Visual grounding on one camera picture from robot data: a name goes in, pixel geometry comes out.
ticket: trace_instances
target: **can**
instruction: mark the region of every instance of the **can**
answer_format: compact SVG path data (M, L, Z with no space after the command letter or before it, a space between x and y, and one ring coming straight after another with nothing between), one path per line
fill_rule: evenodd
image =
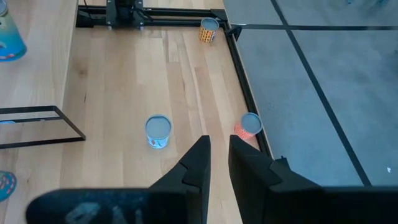
M155 149L162 149L168 145L171 130L172 123L162 114L151 116L145 123L148 144Z
M255 113L245 113L242 119L235 124L234 132L241 139L251 139L262 130L260 117Z
M199 38L201 41L210 43L216 36L216 31L220 25L218 21L213 18L204 18L200 22Z
M7 4L0 0L0 62L17 60L25 55L26 45L12 19Z

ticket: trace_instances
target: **black metal stand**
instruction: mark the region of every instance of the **black metal stand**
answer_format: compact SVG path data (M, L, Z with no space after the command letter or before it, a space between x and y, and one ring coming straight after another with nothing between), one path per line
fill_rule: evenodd
M258 114L236 46L236 40L242 29L230 26L224 9L168 9L143 7L142 5L142 0L108 0L106 6L79 6L76 27L109 26L140 29L144 26L200 27L203 17L215 18L224 30L248 111ZM167 16L167 19L156 18L159 16ZM170 19L170 17L192 17L192 19ZM260 132L256 137L260 150L270 156L264 132Z
M69 120L68 117L64 115L64 113L62 113L62 111L57 106L29 106L29 107L20 107L20 108L0 108L0 114L37 113L37 112L51 112L51 111L56 112L58 116L44 117L44 118L29 118L29 119L9 119L9 120L0 121L0 124L64 120L64 122L66 122L69 125L69 127L71 127L79 135L79 137L0 144L0 149L26 147L26 146L40 146L45 144L67 143L67 142L86 140L86 136Z

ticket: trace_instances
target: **blue can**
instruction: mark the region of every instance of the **blue can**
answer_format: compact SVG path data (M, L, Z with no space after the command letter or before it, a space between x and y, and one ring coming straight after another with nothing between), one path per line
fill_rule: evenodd
M25 55L26 45L12 19L7 4L0 0L0 62L10 62Z
M161 114L151 116L145 124L148 144L155 149L166 147L171 130L172 123L166 116Z

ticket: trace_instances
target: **gray floor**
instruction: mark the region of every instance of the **gray floor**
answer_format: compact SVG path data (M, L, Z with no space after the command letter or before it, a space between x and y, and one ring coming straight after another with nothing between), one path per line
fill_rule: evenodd
M270 0L224 0L224 5L231 24L282 24Z
M398 30L295 36L370 181L398 185Z
M278 3L290 25L397 25L398 2L387 1ZM267 16L236 13L237 2L225 0L233 23L280 24L269 0L245 2ZM371 183L398 185L398 31L294 35ZM286 32L244 29L238 47L274 155L320 185L361 185Z
M277 0L290 25L398 26L398 1ZM281 24L270 0L224 0L232 24Z
M290 25L398 26L398 1L278 0Z

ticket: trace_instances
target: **wood grain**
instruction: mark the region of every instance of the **wood grain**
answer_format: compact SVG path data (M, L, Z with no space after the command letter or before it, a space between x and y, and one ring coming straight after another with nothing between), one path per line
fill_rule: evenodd
M28 51L0 64L0 108L57 105L62 108L77 2L8 1Z
M0 169L19 181L0 203L0 223L24 223L26 205L52 189L148 187L204 134L211 138L208 223L241 223L228 144L247 109L221 32L206 44L197 28L77 29L63 109L87 141L0 151ZM163 150L148 146L144 132L157 113L173 123Z

